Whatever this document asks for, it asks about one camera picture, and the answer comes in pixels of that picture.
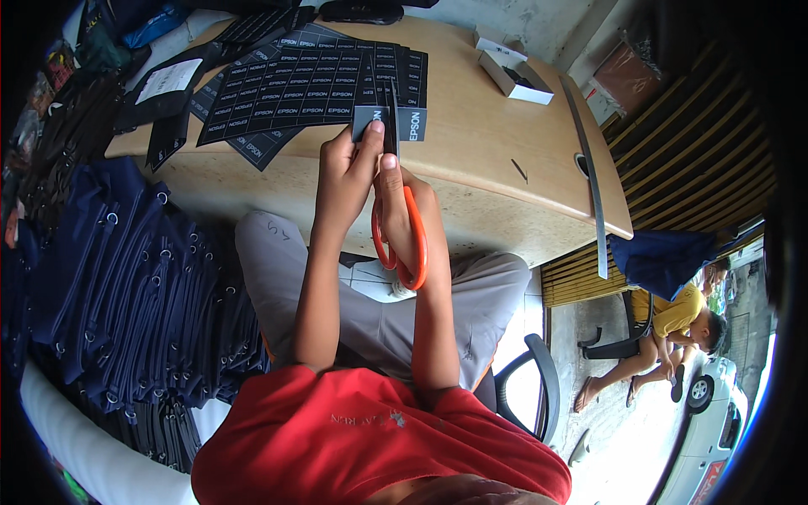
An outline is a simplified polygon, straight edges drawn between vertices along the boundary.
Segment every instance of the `white box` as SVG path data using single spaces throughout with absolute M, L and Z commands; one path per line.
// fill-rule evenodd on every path
M 496 51 L 483 51 L 479 59 L 482 68 L 494 79 L 499 89 L 509 99 L 526 100 L 528 102 L 547 105 L 553 99 L 553 90 L 539 77 L 539 74 L 528 65 L 526 61 L 512 54 L 497 53 Z M 503 67 L 515 70 L 521 77 L 530 82 L 534 88 L 516 84 L 511 76 L 505 73 Z
M 505 32 L 497 30 L 496 28 L 492 28 L 484 24 L 478 24 L 474 27 L 474 47 L 476 49 L 480 51 L 488 50 L 496 51 L 497 53 L 511 54 L 523 61 L 526 61 L 528 59 L 527 54 L 520 53 L 519 51 L 508 47 L 509 44 L 513 44 L 514 42 L 519 42 L 521 44 L 521 40 L 519 40 L 518 37 L 508 35 Z

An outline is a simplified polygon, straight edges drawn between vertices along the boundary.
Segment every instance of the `orange scissors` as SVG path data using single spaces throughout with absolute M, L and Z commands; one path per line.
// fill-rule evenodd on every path
M 385 98 L 389 107 L 388 124 L 385 128 L 385 153 L 393 153 L 396 158 L 398 156 L 398 100 L 396 97 L 395 85 L 391 82 L 390 89 L 385 87 Z M 409 269 L 402 263 L 401 259 L 396 256 L 396 252 L 392 247 L 387 245 L 389 253 L 385 253 L 385 248 L 381 240 L 381 205 L 377 199 L 373 202 L 373 211 L 370 217 L 370 229 L 373 235 L 373 245 L 376 247 L 376 253 L 379 255 L 381 266 L 387 270 L 398 270 L 398 278 L 402 285 L 407 289 L 413 291 L 421 288 L 423 282 L 427 279 L 427 267 L 429 266 L 429 254 L 427 248 L 427 234 L 423 229 L 423 220 L 421 214 L 418 212 L 418 207 L 415 205 L 415 198 L 412 195 L 412 190 L 409 186 L 404 187 L 404 201 L 406 202 L 407 212 L 410 214 L 410 225 L 412 232 L 415 236 L 415 244 L 418 248 L 418 269 L 415 272 L 410 272 Z

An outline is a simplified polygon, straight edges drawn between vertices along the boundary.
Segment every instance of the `wooden desk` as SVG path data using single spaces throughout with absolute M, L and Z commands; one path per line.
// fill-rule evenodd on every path
M 195 44 L 212 39 L 228 23 L 214 25 Z M 529 60 L 555 92 L 549 105 L 539 105 L 503 95 L 478 64 L 479 51 L 465 29 L 412 17 L 385 27 L 328 26 L 356 38 L 429 53 L 426 141 L 403 142 L 401 163 L 437 191 L 453 255 L 507 250 L 534 266 L 595 239 L 588 181 L 574 162 L 581 148 L 556 69 Z M 216 72 L 206 75 L 200 87 Z M 598 173 L 607 233 L 631 238 L 617 170 L 584 97 L 575 94 Z M 191 115 L 186 145 L 157 174 L 146 176 L 164 180 L 171 199 L 191 215 L 238 219 L 260 208 L 297 223 L 308 239 L 320 144 L 342 126 L 306 128 L 263 173 L 226 142 L 196 148 L 201 128 L 201 121 Z M 151 125 L 144 125 L 116 137 L 107 157 L 130 155 L 142 166 L 150 134 Z M 527 174 L 527 182 L 511 159 Z M 344 250 L 376 255 L 370 238 L 372 201 L 371 193 Z

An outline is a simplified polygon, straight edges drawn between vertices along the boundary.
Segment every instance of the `black chair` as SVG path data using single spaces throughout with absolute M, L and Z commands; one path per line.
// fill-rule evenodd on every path
M 642 326 L 636 326 L 634 321 L 634 310 L 631 307 L 631 292 L 623 292 L 623 303 L 625 304 L 625 316 L 629 322 L 629 337 L 620 342 L 607 343 L 602 346 L 593 347 L 600 341 L 603 328 L 598 326 L 597 336 L 592 340 L 578 342 L 578 347 L 583 352 L 583 357 L 587 360 L 619 360 L 629 358 L 640 353 L 639 339 L 648 335 L 651 330 L 651 314 L 654 312 L 654 295 L 648 293 L 648 318 Z
M 553 357 L 545 346 L 539 335 L 531 333 L 524 337 L 524 343 L 528 345 L 528 350 L 521 356 L 509 363 L 498 374 L 489 368 L 488 373 L 482 378 L 477 389 L 474 390 L 480 402 L 492 411 L 503 416 L 517 427 L 525 430 L 536 437 L 540 442 L 550 441 L 558 425 L 558 413 L 561 410 L 561 390 L 558 385 L 558 371 L 555 368 Z M 507 394 L 505 385 L 511 374 L 519 367 L 525 365 L 530 360 L 536 362 L 541 374 L 541 408 L 537 412 L 537 429 L 527 428 L 514 415 L 507 404 Z

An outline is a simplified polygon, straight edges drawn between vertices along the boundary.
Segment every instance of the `scissors handle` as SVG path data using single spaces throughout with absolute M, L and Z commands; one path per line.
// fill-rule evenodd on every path
M 379 255 L 381 266 L 387 270 L 398 270 L 398 278 L 402 285 L 413 291 L 421 288 L 427 279 L 427 268 L 429 267 L 429 255 L 427 251 L 427 233 L 423 228 L 423 220 L 418 207 L 415 205 L 415 198 L 410 187 L 404 187 L 404 201 L 406 202 L 407 213 L 410 214 L 410 226 L 415 236 L 415 244 L 418 248 L 418 271 L 412 275 L 401 259 L 396 256 L 396 252 L 389 246 L 389 253 L 385 253 L 383 242 L 381 241 L 381 207 L 379 200 L 373 202 L 373 211 L 370 217 L 370 228 L 373 235 L 373 245 Z

